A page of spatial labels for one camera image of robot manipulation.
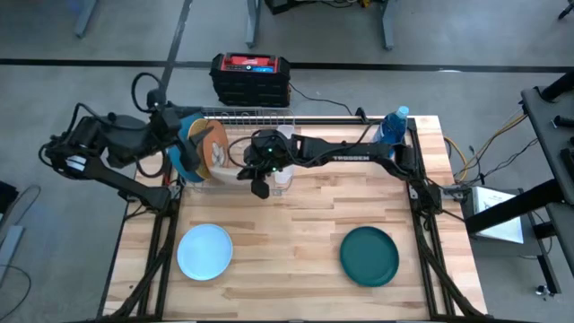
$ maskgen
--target wire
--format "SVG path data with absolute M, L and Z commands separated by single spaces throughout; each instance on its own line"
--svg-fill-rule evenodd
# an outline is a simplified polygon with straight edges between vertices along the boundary
M 445 141 L 445 143 L 447 144 L 448 147 L 448 159 L 450 160 L 450 156 L 452 156 L 452 144 L 450 144 L 449 141 L 447 141 L 447 139 L 443 139 Z
M 26 273 L 26 271 L 20 267 L 12 266 L 12 265 L 0 265 L 0 266 L 15 269 L 15 270 L 21 272 L 22 274 L 24 274 L 26 276 L 26 278 L 28 279 L 28 289 L 26 289 L 26 293 L 24 294 L 24 297 L 22 297 L 22 299 L 20 301 L 18 301 L 18 304 L 16 304 L 16 306 L 14 306 L 13 309 L 9 310 L 6 314 L 4 314 L 0 318 L 0 321 L 3 321 L 7 317 L 9 317 L 12 313 L 14 313 L 16 310 L 18 310 L 18 308 L 20 308 L 20 305 L 22 305 L 22 303 L 24 303 L 24 301 L 26 301 L 26 298 L 28 298 L 28 295 L 30 294 L 30 289 L 32 287 L 32 279 L 30 278 L 30 274 Z
M 470 149 L 470 152 L 473 153 L 473 155 L 476 154 L 474 147 L 472 147 L 471 145 L 468 146 L 468 149 Z M 481 169 L 481 158 L 482 156 L 476 159 L 476 165 L 478 165 L 478 171 L 474 179 L 481 179 L 481 176 L 483 175 L 483 170 Z
M 137 169 L 137 171 L 139 171 L 140 174 L 142 174 L 142 176 L 144 176 L 145 178 L 148 178 L 148 179 L 155 179 L 156 177 L 162 175 L 165 172 L 165 168 L 166 168 L 166 165 L 168 163 L 167 163 L 167 156 L 165 154 L 165 150 L 161 149 L 160 153 L 161 153 L 161 166 L 157 172 L 155 172 L 153 174 L 146 173 L 144 171 L 144 168 L 142 167 L 142 164 L 140 163 L 140 161 L 135 160 L 135 168 Z
M 542 218 L 542 216 L 540 216 L 540 214 L 537 211 L 532 211 L 534 214 L 536 214 L 536 216 L 538 217 L 538 219 L 540 220 L 540 223 L 544 223 L 544 219 Z M 552 251 L 552 245 L 553 245 L 553 236 L 550 237 L 550 246 L 548 247 L 548 249 L 546 249 L 546 247 L 544 247 L 543 253 L 548 256 L 550 255 L 550 251 Z M 526 256 L 519 256 L 520 258 L 526 259 L 526 260 L 538 260 L 538 257 L 534 257 L 534 258 L 530 258 L 530 257 L 526 257 Z
M 144 76 L 149 76 L 151 77 L 153 80 L 155 80 L 155 82 L 158 84 L 158 86 L 160 87 L 160 90 L 165 91 L 165 85 L 163 84 L 163 82 L 154 74 L 151 73 L 147 73 L 147 72 L 141 72 L 140 74 L 136 75 L 134 80 L 132 81 L 132 88 L 131 88 L 131 94 L 132 94 L 132 102 L 135 105 L 135 108 L 142 111 L 143 113 L 151 113 L 153 111 L 153 108 L 148 108 L 148 109 L 144 109 L 142 108 L 139 103 L 137 103 L 137 98 L 135 97 L 135 89 L 137 88 L 137 83 L 144 77 Z
M 338 152 L 338 151 L 346 151 L 346 150 L 349 150 L 349 149 L 355 147 L 356 145 L 358 145 L 358 144 L 361 143 L 362 139 L 365 137 L 365 135 L 367 134 L 367 132 L 369 131 L 369 129 L 370 129 L 373 125 L 378 124 L 379 122 L 380 122 L 380 121 L 377 121 L 377 120 L 376 120 L 376 121 L 371 121 L 371 122 L 369 123 L 369 125 L 365 128 L 365 130 L 362 132 L 362 134 L 361 134 L 361 136 L 359 137 L 359 139 L 358 139 L 354 144 L 352 144 L 352 145 L 350 145 L 350 146 L 348 146 L 348 147 L 339 147 L 339 148 L 334 148 L 334 149 L 328 150 L 328 151 L 326 151 L 326 152 L 324 152 L 324 153 L 321 153 L 319 156 L 317 156 L 317 157 L 311 159 L 310 161 L 304 162 L 304 163 L 301 164 L 300 166 L 309 166 L 309 165 L 312 165 L 314 162 L 318 161 L 319 159 L 324 158 L 325 155 L 327 155 L 327 154 L 335 153 L 335 152 Z
M 344 107 L 345 109 L 347 109 L 347 112 L 349 113 L 349 116 L 353 116 L 351 110 L 349 109 L 349 106 L 347 106 L 344 103 L 341 102 L 337 102 L 337 101 L 333 101 L 333 100 L 327 100 L 327 99 L 314 99 L 314 98 L 310 98 L 307 95 L 303 94 L 303 92 L 297 90 L 297 88 L 295 86 L 293 86 L 293 84 L 291 82 L 289 82 L 289 85 L 291 86 L 291 88 L 296 91 L 298 94 L 300 94 L 303 98 L 307 99 L 307 100 L 312 100 L 312 101 L 317 101 L 317 102 L 329 102 L 331 104 L 335 104 L 338 105 L 340 107 Z
M 38 158 L 39 160 L 46 166 L 48 166 L 49 168 L 52 168 L 52 165 L 50 163 L 48 163 L 45 159 L 44 159 L 44 155 L 42 154 L 42 152 L 44 152 L 44 149 L 46 149 L 46 147 L 48 146 L 48 144 L 43 144 L 39 150 L 38 150 Z
M 466 165 L 466 158 L 465 155 L 463 154 L 463 152 L 460 150 L 460 148 L 458 148 L 457 144 L 454 142 L 454 140 L 448 138 L 447 136 L 444 136 L 445 140 L 448 142 L 448 145 L 451 146 L 451 152 L 452 152 L 452 147 L 455 148 L 455 150 L 457 151 L 458 155 L 460 156 L 460 159 L 463 161 L 463 165 Z M 465 172 L 462 175 L 462 178 L 466 177 L 466 172 L 467 170 L 465 170 Z
M 487 171 L 483 178 L 486 178 L 487 176 L 491 175 L 492 173 L 494 173 L 495 171 L 498 170 L 502 170 L 503 168 L 508 167 L 513 161 L 516 160 L 516 158 L 518 158 L 518 156 L 520 156 L 522 153 L 524 153 L 528 148 L 534 146 L 535 144 L 538 144 L 538 138 L 535 138 L 533 140 L 531 140 L 526 146 L 524 146 L 518 153 L 513 153 L 512 155 L 510 155 L 510 157 L 508 157 L 508 159 L 506 161 L 503 161 L 501 163 L 499 163 L 494 169 Z M 471 186 L 473 185 L 475 182 L 477 182 L 480 179 L 473 179 L 470 182 L 466 182 L 464 183 L 466 186 Z
M 136 217 L 137 215 L 142 215 L 142 214 L 146 214 L 149 212 L 149 210 L 147 208 L 145 208 L 143 211 L 140 211 L 142 209 L 142 207 L 144 207 L 144 205 L 139 205 L 135 211 L 133 211 L 131 214 L 128 214 L 124 217 L 124 221 L 127 221 L 131 218 Z
M 263 166 L 263 164 L 265 163 L 264 161 L 260 162 L 258 165 L 242 165 L 242 164 L 236 162 L 236 161 L 233 159 L 233 157 L 231 156 L 231 147 L 233 147 L 235 144 L 240 143 L 240 142 L 242 142 L 242 141 L 255 138 L 255 135 L 258 134 L 258 133 L 260 133 L 260 132 L 261 132 L 260 130 L 257 130 L 256 132 L 254 132 L 254 133 L 251 134 L 250 136 L 244 136 L 244 137 L 238 138 L 237 140 L 235 140 L 234 142 L 232 142 L 232 143 L 229 145 L 229 147 L 227 147 L 227 155 L 230 157 L 230 162 L 232 162 L 232 163 L 233 163 L 235 166 L 237 166 L 237 167 L 241 167 L 241 168 L 244 169 L 244 170 L 254 170 L 254 169 L 257 169 L 257 168 Z M 276 135 L 263 135 L 263 136 L 258 136 L 257 138 L 263 139 L 263 138 L 271 138 L 271 137 L 274 137 L 274 136 L 276 136 Z
M 24 217 L 24 215 L 28 212 L 28 210 L 30 210 L 30 208 L 34 205 L 34 202 L 36 202 L 36 200 L 38 199 L 39 194 L 42 192 L 42 188 L 36 184 L 30 185 L 28 186 L 26 189 L 24 189 L 22 191 L 22 193 L 18 196 L 18 198 L 16 198 L 11 204 L 10 204 L 10 208 L 8 209 L 8 211 L 6 211 L 6 216 L 5 219 L 6 221 L 10 218 L 10 215 L 12 214 L 13 209 L 16 207 L 16 205 L 18 204 L 18 202 L 20 202 L 20 200 L 28 193 L 31 192 L 33 188 L 36 188 L 38 190 L 38 193 L 36 194 L 36 196 L 34 198 L 32 198 L 31 202 L 28 204 L 28 206 L 26 206 L 26 208 L 24 209 L 24 212 L 22 212 L 22 214 L 20 215 L 20 217 L 18 218 L 18 220 L 16 222 L 14 222 L 14 225 L 17 225 L 18 223 L 20 223 L 20 221 L 22 220 L 22 218 Z
M 480 159 L 484 156 L 484 153 L 486 153 L 486 150 L 490 147 L 490 145 L 492 144 L 492 142 L 494 141 L 494 139 L 496 139 L 499 135 L 502 135 L 504 133 L 506 133 L 507 131 L 509 131 L 510 129 L 512 129 L 513 127 L 517 126 L 520 122 L 524 121 L 524 119 L 526 119 L 526 115 L 524 116 L 520 116 L 518 118 L 515 118 L 514 120 L 510 121 L 506 126 L 504 126 L 503 128 L 501 128 L 500 130 L 498 130 L 496 133 L 494 133 L 494 135 L 489 138 L 486 143 L 483 145 L 483 147 L 478 151 L 478 153 L 476 153 L 473 158 L 471 158 L 464 166 L 462 170 L 459 170 L 457 173 L 455 173 L 455 177 L 458 176 L 460 173 L 462 173 L 465 170 L 470 170 L 474 167 L 476 167 L 478 165 L 478 162 L 480 162 Z M 476 162 L 474 163 L 474 165 L 469 166 L 470 163 L 472 161 L 476 160 Z
M 459 220 L 459 221 L 462 221 L 462 222 L 465 221 L 465 219 L 461 218 L 460 216 L 458 216 L 458 215 L 456 215 L 456 214 L 454 214 L 454 213 L 452 213 L 452 212 L 450 212 L 450 211 L 447 211 L 447 210 L 445 210 L 445 209 L 440 209 L 440 211 L 441 211 L 442 213 L 446 214 L 446 215 L 450 215 L 450 216 L 454 217 L 455 219 L 457 219 L 457 220 Z

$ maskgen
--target wooden tabletop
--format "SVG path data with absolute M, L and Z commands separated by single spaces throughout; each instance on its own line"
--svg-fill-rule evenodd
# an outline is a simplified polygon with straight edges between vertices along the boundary
M 453 181 L 437 117 L 416 117 L 429 178 Z M 327 141 L 356 141 L 364 126 L 297 126 L 302 135 Z M 160 158 L 143 166 L 157 170 Z M 144 179 L 159 185 L 158 179 Z M 136 205 L 130 205 L 128 212 Z M 453 201 L 443 208 L 461 215 Z M 463 223 L 438 216 L 446 267 L 469 301 L 485 312 L 483 293 Z M 193 281 L 175 259 L 183 235 L 200 223 L 223 227 L 233 241 L 233 260 L 218 278 Z M 117 309 L 142 277 L 152 235 L 153 217 L 143 215 L 124 225 L 104 313 Z M 338 258 L 344 235 L 359 226 L 388 233 L 399 250 L 395 278 L 377 288 L 360 287 L 345 274 Z M 369 162 L 331 162 L 296 167 L 282 196 L 261 200 L 247 192 L 198 193 L 186 189 L 179 213 L 164 319 L 238 320 L 393 320 L 429 317 L 413 221 L 403 181 Z M 433 276 L 433 284 L 439 286 Z M 157 281 L 149 309 L 155 305 Z M 439 312 L 444 313 L 435 287 Z

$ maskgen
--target wire dish rack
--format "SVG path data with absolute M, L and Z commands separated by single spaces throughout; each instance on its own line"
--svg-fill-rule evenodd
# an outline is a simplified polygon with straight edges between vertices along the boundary
M 295 127 L 293 112 L 286 108 L 202 108 L 202 114 L 206 119 L 215 119 L 223 124 L 229 144 L 241 137 L 251 136 L 257 130 L 276 129 L 280 125 Z M 230 150 L 233 160 L 243 163 L 243 152 L 249 145 L 249 140 L 234 144 Z M 231 162 L 229 162 L 229 168 L 239 169 Z M 280 184 L 275 182 L 272 175 L 267 177 L 265 182 L 269 185 L 270 195 L 281 196 L 291 186 L 292 177 L 288 182 Z M 246 180 L 244 185 L 224 184 L 211 177 L 200 183 L 188 182 L 186 187 L 202 194 L 251 194 L 250 184 L 249 180 Z

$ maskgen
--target blue water bottle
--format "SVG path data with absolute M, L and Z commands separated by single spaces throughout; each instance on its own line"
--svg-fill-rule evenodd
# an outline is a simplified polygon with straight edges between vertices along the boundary
M 399 144 L 403 141 L 406 133 L 406 117 L 409 114 L 409 108 L 401 106 L 396 112 L 389 113 L 378 125 L 377 132 L 373 136 L 373 143 Z M 388 154 L 393 157 L 394 149 Z

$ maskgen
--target gray concrete floor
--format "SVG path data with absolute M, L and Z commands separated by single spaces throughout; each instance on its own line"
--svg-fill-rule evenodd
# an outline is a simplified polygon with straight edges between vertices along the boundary
M 0 1 L 0 57 L 166 59 L 182 3 L 100 1 L 86 39 L 78 40 L 72 33 L 75 16 L 69 2 Z M 308 62 L 572 65 L 573 38 L 566 36 L 574 27 L 574 16 L 555 21 L 565 5 L 558 0 L 404 0 L 396 17 L 393 52 L 380 46 L 373 8 L 364 14 L 359 8 L 332 10 L 312 4 L 275 17 L 263 8 L 260 44 L 253 51 Z M 242 1 L 195 0 L 178 59 L 209 60 L 218 52 L 247 51 L 245 11 Z M 328 24 L 327 14 L 340 22 Z M 36 153 L 49 135 L 65 129 L 77 101 L 101 113 L 137 115 L 129 85 L 143 70 L 162 72 L 0 66 L 0 179 L 20 189 L 33 183 L 43 188 L 22 222 L 26 232 L 13 260 L 30 273 L 30 296 L 7 322 L 58 322 L 95 315 L 126 203 L 101 184 L 59 177 L 39 163 Z M 520 90 L 551 83 L 559 76 L 291 71 L 293 84 L 309 96 L 361 106 L 373 115 L 399 105 L 408 105 L 415 115 L 439 115 L 445 135 L 467 155 L 471 155 L 469 144 L 482 145 L 518 108 Z M 176 69 L 169 97 L 190 105 L 220 105 L 204 69 Z M 291 106 L 296 115 L 344 114 L 340 107 L 304 101 L 296 94 Z M 483 167 L 493 168 L 531 138 L 534 132 L 525 121 L 492 145 Z M 461 167 L 455 155 L 451 163 L 454 170 Z M 550 177 L 536 146 L 498 177 L 487 178 L 487 185 L 530 188 Z M 477 258 L 489 312 L 505 319 L 570 322 L 574 279 L 557 241 L 551 259 L 563 294 L 544 300 L 533 292 L 544 281 L 535 261 Z M 18 301 L 25 286 L 20 275 L 9 273 L 0 288 L 0 316 Z

